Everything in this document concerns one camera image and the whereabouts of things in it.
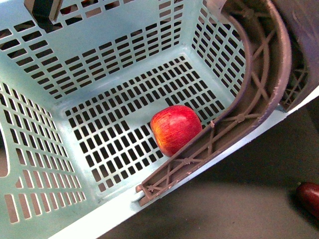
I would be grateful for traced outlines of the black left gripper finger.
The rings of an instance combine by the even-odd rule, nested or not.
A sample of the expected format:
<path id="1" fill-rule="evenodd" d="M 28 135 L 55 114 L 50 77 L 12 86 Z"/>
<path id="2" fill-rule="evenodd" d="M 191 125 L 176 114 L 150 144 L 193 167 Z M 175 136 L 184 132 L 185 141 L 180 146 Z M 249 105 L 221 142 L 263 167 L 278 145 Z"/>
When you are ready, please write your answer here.
<path id="1" fill-rule="evenodd" d="M 46 33 L 62 28 L 56 23 L 63 0 L 25 0 L 24 6 Z"/>

